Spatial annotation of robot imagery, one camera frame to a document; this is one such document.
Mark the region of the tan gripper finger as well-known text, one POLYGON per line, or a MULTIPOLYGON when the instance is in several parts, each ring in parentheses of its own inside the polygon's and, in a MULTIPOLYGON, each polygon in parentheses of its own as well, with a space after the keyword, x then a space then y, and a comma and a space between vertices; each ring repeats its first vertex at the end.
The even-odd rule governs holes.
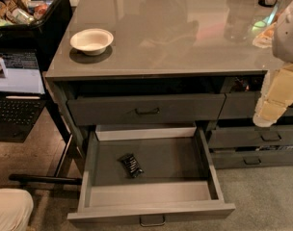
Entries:
POLYGON ((293 104, 293 64, 269 70, 264 78, 261 95, 256 103, 253 123, 270 127, 293 104))

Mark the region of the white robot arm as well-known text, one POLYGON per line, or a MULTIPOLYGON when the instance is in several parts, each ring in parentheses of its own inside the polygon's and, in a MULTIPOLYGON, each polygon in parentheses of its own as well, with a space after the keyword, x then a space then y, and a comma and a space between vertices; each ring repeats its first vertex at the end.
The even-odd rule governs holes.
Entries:
POLYGON ((264 77, 253 115, 253 123, 263 128, 276 123, 293 104, 293 0, 277 20, 272 51, 283 65, 264 77))

